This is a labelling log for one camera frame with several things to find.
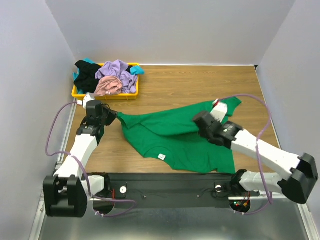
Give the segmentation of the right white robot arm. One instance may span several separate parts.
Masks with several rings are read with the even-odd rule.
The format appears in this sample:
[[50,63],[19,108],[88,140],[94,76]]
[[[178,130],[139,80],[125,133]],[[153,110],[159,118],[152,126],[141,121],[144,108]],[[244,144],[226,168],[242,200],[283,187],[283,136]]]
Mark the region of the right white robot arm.
[[307,203],[319,179],[313,156],[286,152],[257,139],[234,122],[222,123],[208,111],[201,111],[192,120],[198,127],[199,135],[209,143],[254,158],[274,171],[263,173],[239,170],[233,179],[234,185],[238,185],[245,192],[280,193],[294,203]]

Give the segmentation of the green t-shirt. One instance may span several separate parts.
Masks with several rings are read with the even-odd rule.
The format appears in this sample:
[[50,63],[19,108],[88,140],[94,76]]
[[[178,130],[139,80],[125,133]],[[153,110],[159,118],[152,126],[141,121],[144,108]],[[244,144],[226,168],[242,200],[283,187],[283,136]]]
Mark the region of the green t-shirt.
[[233,152],[209,143],[198,134],[192,118],[210,112],[212,101],[141,115],[117,114],[129,144],[144,158],[154,158],[173,170],[206,174],[211,171],[234,174]]

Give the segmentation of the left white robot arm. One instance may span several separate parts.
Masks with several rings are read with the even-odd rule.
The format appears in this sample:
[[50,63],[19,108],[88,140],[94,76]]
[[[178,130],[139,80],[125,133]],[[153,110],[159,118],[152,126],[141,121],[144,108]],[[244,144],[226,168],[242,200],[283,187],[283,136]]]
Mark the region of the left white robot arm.
[[76,131],[73,147],[69,152],[61,151],[66,159],[52,176],[43,180],[49,217],[82,218],[94,195],[110,192],[108,174],[88,174],[85,167],[105,134],[105,127],[116,119],[117,113],[99,100],[84,101],[83,106],[86,116]]

